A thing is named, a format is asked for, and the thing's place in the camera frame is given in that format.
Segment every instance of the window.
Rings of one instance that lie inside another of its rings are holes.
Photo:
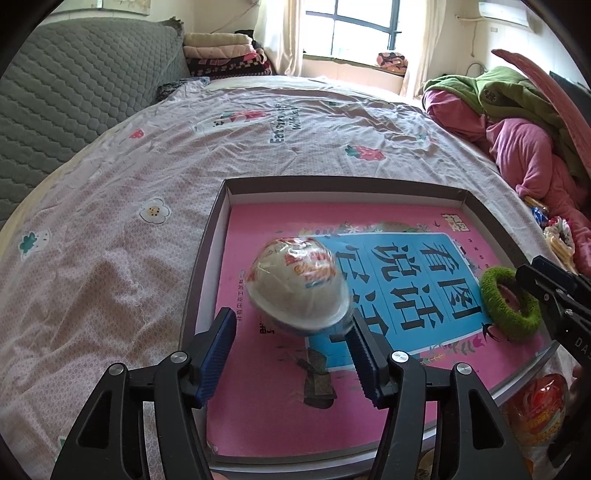
[[[374,64],[396,44],[400,0],[306,0],[307,54]]]

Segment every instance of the air conditioner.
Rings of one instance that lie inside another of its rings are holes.
[[[531,30],[527,7],[521,0],[485,0],[479,2],[480,15],[487,20],[507,22]]]

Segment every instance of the window frame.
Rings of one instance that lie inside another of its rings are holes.
[[[343,15],[339,15],[337,12],[339,11],[339,0],[335,0],[335,11],[331,14],[322,13],[322,12],[315,12],[313,10],[306,10],[306,15],[311,15],[314,17],[325,17],[331,18],[335,22],[347,22],[352,23],[355,25],[360,25],[361,27],[368,27],[373,28],[374,30],[380,30],[382,32],[386,32],[390,34],[390,41],[388,43],[388,50],[394,50],[396,46],[396,35],[402,33],[399,30],[396,30],[398,26],[398,14],[400,12],[400,0],[392,0],[392,12],[390,14],[390,26],[384,27],[383,25],[378,25],[376,23],[367,22],[365,20],[360,20],[358,18],[352,17],[344,17]],[[335,25],[333,24],[333,33],[332,33],[332,40],[330,42],[330,56],[334,57],[333,49],[335,47]]]

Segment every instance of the orange candy wrapper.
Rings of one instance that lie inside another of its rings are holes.
[[[562,375],[531,380],[509,399],[503,414],[524,447],[548,445],[564,423],[569,388]]]

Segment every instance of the window sill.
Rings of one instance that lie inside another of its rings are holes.
[[[338,63],[340,65],[351,65],[353,67],[361,67],[364,69],[377,70],[379,72],[388,73],[388,74],[394,75],[396,77],[404,77],[403,73],[391,72],[389,70],[382,69],[382,68],[378,67],[377,65],[370,65],[368,63],[360,63],[358,61],[353,61],[353,60],[338,59],[337,57],[321,57],[318,55],[308,55],[307,53],[304,53],[304,59],[305,60],[332,61],[332,62]]]

